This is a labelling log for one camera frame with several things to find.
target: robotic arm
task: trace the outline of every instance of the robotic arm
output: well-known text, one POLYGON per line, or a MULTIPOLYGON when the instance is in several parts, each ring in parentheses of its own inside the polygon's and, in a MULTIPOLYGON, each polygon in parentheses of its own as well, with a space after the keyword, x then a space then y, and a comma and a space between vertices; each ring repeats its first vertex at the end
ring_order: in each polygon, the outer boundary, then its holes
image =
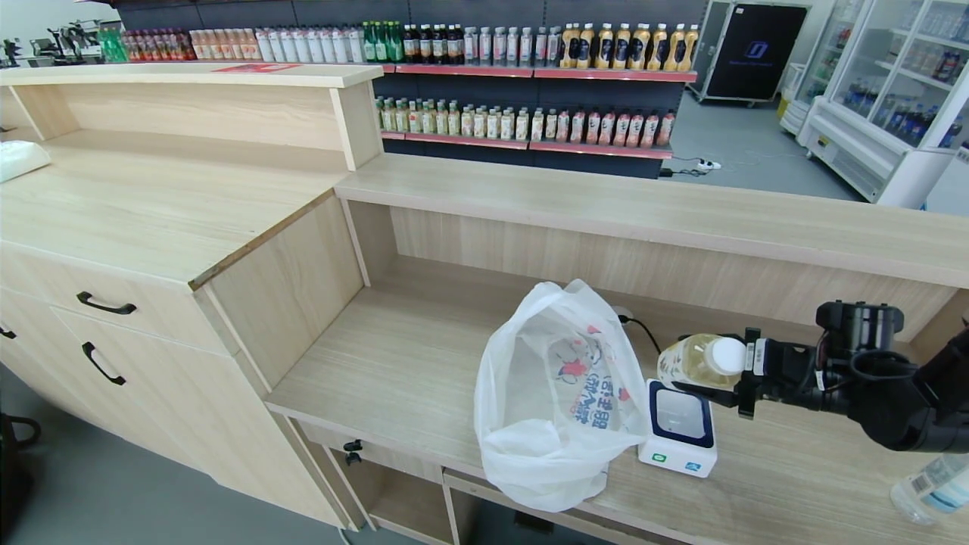
POLYGON ((816 346, 748 328, 747 369, 732 392, 673 385, 746 418, 768 399, 846 415, 891 450, 969 452, 969 327, 919 367, 891 351, 904 325, 898 308, 825 303, 815 321, 824 329, 816 346))

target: logo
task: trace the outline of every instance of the logo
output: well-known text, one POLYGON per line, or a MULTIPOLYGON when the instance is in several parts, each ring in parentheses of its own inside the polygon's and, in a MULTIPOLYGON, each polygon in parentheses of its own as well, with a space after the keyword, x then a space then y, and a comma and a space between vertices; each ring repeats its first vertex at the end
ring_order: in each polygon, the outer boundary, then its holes
POLYGON ((747 46, 747 52, 743 53, 743 56, 752 59, 759 59, 764 57, 767 53, 767 42, 751 42, 747 46))

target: counter top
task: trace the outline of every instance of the counter top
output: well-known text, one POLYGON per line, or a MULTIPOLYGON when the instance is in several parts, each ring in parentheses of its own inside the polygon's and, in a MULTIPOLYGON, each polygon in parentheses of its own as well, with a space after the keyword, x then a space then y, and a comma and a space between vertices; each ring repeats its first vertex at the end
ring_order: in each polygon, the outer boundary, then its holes
POLYGON ((362 64, 281 64, 279 66, 289 68, 260 73, 226 71, 246 64, 250 63, 158 62, 12 68, 0 71, 0 85, 210 83, 342 88, 374 80, 384 74, 380 65, 362 64))
POLYGON ((288 225, 347 174, 340 151, 82 130, 0 184, 6 242, 188 283, 288 225))
MULTIPOLYGON (((484 477, 474 388, 490 335, 535 280, 400 257, 363 288, 279 382, 273 411, 484 477)), ((645 321, 661 345, 684 333, 764 329, 810 342, 819 330, 601 292, 645 321)), ((643 375, 645 334, 628 330, 643 375)), ((969 518, 923 528, 889 500, 892 484, 932 458, 895 453, 838 415, 761 401, 755 420, 714 407, 719 461, 708 479, 644 465, 629 449, 579 509, 689 543, 964 543, 969 518)))
POLYGON ((969 218, 747 189, 385 154, 368 203, 969 287, 969 218))

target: red sign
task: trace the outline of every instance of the red sign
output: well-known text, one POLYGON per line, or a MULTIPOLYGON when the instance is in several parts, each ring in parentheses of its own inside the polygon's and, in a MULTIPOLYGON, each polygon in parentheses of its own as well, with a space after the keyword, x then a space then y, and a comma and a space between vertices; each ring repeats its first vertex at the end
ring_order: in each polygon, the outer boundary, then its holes
POLYGON ((295 68, 296 66, 301 66, 301 65, 279 64, 279 63, 240 64, 237 66, 230 66, 228 68, 220 68, 218 70, 213 70, 212 72, 249 72, 249 73, 256 73, 256 74, 268 74, 270 72, 279 72, 280 70, 286 70, 287 68, 295 68))

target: cabinet door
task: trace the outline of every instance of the cabinet door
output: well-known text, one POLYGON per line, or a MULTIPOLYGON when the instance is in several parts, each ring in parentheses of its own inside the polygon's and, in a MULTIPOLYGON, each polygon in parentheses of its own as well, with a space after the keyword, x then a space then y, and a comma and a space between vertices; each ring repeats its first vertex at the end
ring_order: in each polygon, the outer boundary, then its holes
POLYGON ((41 396, 142 448, 197 467, 147 413, 131 402, 123 386, 108 381, 87 360, 82 343, 47 303, 4 288, 0 290, 0 316, 3 328, 16 335, 0 337, 0 360, 41 396))
POLYGON ((160 337, 57 314, 95 346, 94 360, 222 486, 342 527, 234 359, 160 337))

